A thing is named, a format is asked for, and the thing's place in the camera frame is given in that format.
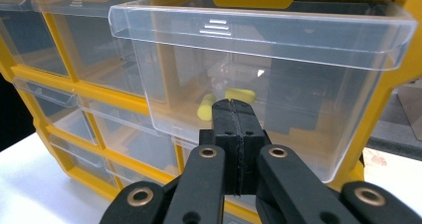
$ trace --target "black mechanical arm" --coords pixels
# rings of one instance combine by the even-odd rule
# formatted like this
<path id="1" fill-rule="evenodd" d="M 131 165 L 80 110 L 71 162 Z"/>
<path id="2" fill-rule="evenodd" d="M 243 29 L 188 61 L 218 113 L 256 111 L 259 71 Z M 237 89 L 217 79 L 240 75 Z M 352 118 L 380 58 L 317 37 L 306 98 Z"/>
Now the black mechanical arm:
<path id="1" fill-rule="evenodd" d="M 373 184 L 323 185 L 290 148 L 271 144 L 252 108 L 223 100 L 213 128 L 200 130 L 179 177 L 163 187 L 128 185 L 105 212 L 109 223 L 221 223 L 224 195 L 256 195 L 263 223 L 422 223 L 393 195 Z"/>

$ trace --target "white surface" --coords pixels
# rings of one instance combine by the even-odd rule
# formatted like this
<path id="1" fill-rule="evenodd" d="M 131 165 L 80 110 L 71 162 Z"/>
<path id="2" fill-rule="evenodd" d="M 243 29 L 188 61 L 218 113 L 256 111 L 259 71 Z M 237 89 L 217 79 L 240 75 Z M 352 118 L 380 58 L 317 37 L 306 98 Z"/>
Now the white surface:
<path id="1" fill-rule="evenodd" d="M 366 180 L 422 215 L 422 162 L 364 151 Z M 99 223 L 109 202 L 68 177 L 32 134 L 0 152 L 0 223 Z"/>

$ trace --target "metal screw head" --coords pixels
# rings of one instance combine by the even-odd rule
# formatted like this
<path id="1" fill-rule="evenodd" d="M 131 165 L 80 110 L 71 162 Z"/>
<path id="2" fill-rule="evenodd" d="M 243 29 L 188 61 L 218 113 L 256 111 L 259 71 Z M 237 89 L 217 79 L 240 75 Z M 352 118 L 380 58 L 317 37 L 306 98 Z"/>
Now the metal screw head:
<path id="1" fill-rule="evenodd" d="M 367 187 L 358 187 L 354 189 L 354 195 L 356 195 L 360 201 L 371 206 L 383 206 L 386 203 L 385 198 L 379 194 L 379 192 Z"/>
<path id="2" fill-rule="evenodd" d="M 144 193 L 145 196 L 141 199 L 135 198 L 135 195 L 138 193 Z M 149 187 L 135 188 L 127 195 L 127 203 L 134 207 L 143 206 L 148 204 L 153 196 L 154 193 Z"/>
<path id="3" fill-rule="evenodd" d="M 288 152 L 280 147 L 273 147 L 269 150 L 269 153 L 271 156 L 274 157 L 286 157 L 288 155 Z"/>
<path id="4" fill-rule="evenodd" d="M 214 157 L 217 155 L 217 150 L 211 147 L 202 148 L 199 154 L 203 157 Z"/>

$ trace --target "yellow foam piece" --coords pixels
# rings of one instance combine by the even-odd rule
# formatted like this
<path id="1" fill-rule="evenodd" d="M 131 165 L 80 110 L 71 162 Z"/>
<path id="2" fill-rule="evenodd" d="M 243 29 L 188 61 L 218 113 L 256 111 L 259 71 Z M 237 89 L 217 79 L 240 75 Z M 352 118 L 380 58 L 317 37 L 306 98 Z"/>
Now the yellow foam piece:
<path id="1" fill-rule="evenodd" d="M 202 99 L 199 105 L 198 112 L 196 113 L 201 120 L 209 121 L 212 119 L 212 105 L 216 102 L 213 94 L 207 94 Z"/>
<path id="2" fill-rule="evenodd" d="M 238 100 L 244 103 L 253 103 L 255 101 L 255 92 L 251 90 L 233 89 L 229 88 L 226 90 L 226 99 Z"/>

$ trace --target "white table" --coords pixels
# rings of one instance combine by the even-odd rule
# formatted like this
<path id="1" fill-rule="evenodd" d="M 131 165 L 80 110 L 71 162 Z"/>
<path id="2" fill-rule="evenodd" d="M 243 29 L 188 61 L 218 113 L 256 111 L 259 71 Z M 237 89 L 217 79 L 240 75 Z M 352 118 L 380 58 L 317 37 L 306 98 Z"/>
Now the white table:
<path id="1" fill-rule="evenodd" d="M 369 149 L 364 154 L 367 180 L 422 215 L 422 162 Z M 67 176 L 36 134 L 0 152 L 0 223 L 99 223 L 108 205 Z"/>

